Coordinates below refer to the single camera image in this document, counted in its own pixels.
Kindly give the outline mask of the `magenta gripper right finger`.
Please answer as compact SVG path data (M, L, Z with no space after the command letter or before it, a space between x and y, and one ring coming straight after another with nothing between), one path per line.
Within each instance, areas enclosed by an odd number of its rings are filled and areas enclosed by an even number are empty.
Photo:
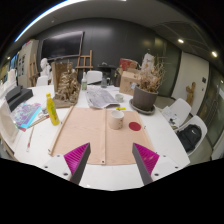
M154 167L159 160L159 155L137 143L133 144L132 153L136 160L136 164L139 169L143 184L148 185L152 183L153 180L151 175Z

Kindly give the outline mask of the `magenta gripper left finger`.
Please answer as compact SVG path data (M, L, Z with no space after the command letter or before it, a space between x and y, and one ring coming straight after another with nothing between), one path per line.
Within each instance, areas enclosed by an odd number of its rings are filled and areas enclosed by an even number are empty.
M76 185L80 183L90 152L90 144L86 143L64 155L64 159L72 174L72 183Z

